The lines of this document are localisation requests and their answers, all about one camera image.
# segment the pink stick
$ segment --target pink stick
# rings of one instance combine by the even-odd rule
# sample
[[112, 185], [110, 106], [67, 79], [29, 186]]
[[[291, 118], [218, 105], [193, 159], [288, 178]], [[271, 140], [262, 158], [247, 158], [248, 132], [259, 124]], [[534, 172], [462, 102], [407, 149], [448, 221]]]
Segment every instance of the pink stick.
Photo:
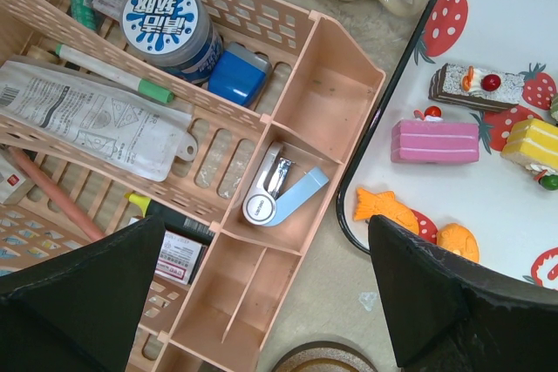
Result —
[[66, 214], [68, 219], [78, 226], [91, 241], [101, 240], [105, 237], [103, 232], [93, 223], [79, 206], [73, 202], [56, 183], [52, 181], [44, 172], [33, 163], [27, 154], [16, 147], [9, 147], [11, 157], [17, 165], [27, 173], [27, 175], [40, 187], [60, 209]]

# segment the green cap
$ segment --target green cap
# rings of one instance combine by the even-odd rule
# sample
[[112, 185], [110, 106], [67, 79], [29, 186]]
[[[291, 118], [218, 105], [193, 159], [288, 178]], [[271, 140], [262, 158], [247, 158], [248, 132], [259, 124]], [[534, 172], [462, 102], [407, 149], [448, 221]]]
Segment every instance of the green cap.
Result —
[[155, 83], [151, 83], [148, 80], [141, 79], [138, 86], [138, 92], [142, 95], [146, 95], [151, 99], [158, 100], [163, 104], [168, 104], [171, 100], [174, 99], [174, 95], [168, 89], [156, 85]]

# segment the gray table surface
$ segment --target gray table surface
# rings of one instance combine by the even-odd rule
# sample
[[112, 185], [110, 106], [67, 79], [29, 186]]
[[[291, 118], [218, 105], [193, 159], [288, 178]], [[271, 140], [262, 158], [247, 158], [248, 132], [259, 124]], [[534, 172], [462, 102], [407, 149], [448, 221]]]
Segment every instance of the gray table surface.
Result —
[[[394, 17], [376, 0], [285, 1], [337, 19], [387, 73], [387, 80], [419, 19]], [[277, 316], [257, 371], [270, 371], [284, 353], [316, 340], [343, 342], [362, 351], [379, 372], [398, 370], [370, 258], [345, 239], [334, 202]]]

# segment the blue and white jar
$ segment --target blue and white jar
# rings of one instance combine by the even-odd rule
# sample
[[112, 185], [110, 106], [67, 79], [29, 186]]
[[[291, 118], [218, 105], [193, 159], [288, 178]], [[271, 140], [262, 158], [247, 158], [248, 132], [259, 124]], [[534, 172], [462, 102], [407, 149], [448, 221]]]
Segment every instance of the blue and white jar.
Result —
[[149, 64], [196, 85], [208, 80], [223, 51], [200, 0], [126, 0], [120, 26]]

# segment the orange toy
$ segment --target orange toy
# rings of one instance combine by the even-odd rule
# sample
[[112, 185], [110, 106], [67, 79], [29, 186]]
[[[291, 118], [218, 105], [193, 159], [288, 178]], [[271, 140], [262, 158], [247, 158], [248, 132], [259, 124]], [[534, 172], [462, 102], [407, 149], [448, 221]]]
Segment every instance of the orange toy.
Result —
[[459, 224], [449, 224], [438, 231], [438, 246], [479, 263], [479, 246], [473, 233]]
[[392, 191], [372, 193], [359, 187], [355, 221], [368, 220], [372, 215], [384, 215], [407, 230], [419, 234], [419, 223], [412, 210], [395, 199]]

